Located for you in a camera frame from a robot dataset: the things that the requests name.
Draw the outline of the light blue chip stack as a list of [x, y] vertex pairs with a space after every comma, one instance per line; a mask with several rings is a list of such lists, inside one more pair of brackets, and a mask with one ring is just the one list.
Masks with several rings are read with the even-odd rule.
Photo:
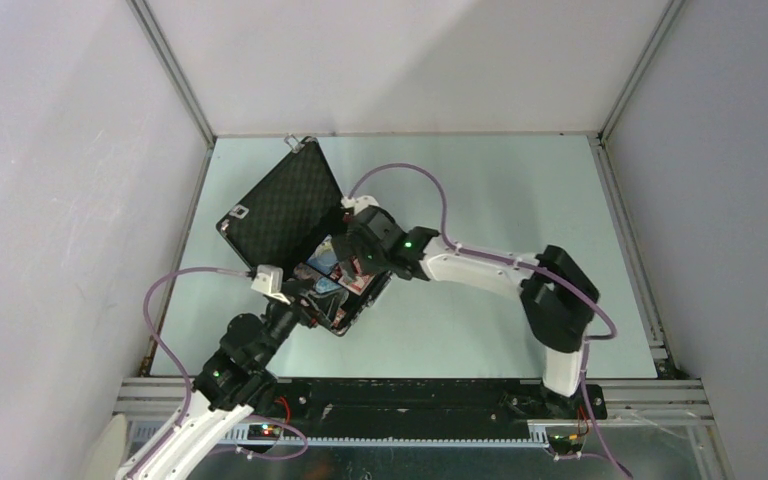
[[328, 294], [340, 289], [341, 286], [338, 283], [335, 283], [329, 278], [325, 277], [319, 278], [314, 284], [314, 290], [317, 294]]

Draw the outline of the black aluminium poker case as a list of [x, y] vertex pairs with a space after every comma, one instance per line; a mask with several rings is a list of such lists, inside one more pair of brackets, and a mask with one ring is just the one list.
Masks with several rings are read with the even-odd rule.
[[[375, 276], [370, 287], [355, 295], [345, 287], [338, 264], [324, 275], [306, 260], [327, 236], [345, 233], [350, 215], [341, 206], [343, 193], [316, 138], [303, 138], [216, 224], [219, 235], [255, 271], [261, 264], [283, 269], [283, 281], [309, 282], [323, 312], [321, 324], [341, 337], [371, 306], [391, 280]], [[341, 286], [317, 294], [314, 284], [329, 278]]]

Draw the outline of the red playing card deck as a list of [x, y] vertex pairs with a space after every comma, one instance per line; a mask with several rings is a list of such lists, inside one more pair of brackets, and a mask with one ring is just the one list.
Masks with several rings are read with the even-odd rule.
[[362, 295], [375, 280], [374, 275], [358, 274], [353, 278], [345, 278], [345, 287], [355, 295]]

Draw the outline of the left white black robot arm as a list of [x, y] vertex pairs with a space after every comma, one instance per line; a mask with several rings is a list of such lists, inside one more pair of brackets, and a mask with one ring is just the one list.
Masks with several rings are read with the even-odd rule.
[[184, 399], [175, 413], [115, 477], [183, 479], [231, 427], [271, 412], [277, 379], [266, 366], [315, 309], [309, 282], [287, 282], [263, 315], [235, 318], [202, 371], [184, 378]]

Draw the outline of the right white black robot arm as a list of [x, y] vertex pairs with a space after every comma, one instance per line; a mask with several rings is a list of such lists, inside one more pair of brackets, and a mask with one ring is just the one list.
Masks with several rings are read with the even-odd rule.
[[549, 245], [533, 256], [481, 251], [459, 246], [432, 228], [404, 231], [377, 206], [349, 213], [344, 222], [332, 246], [351, 278], [389, 273], [403, 280], [462, 284], [519, 301], [533, 337], [544, 348], [543, 408], [566, 418], [580, 407], [585, 334], [600, 293], [563, 248]]

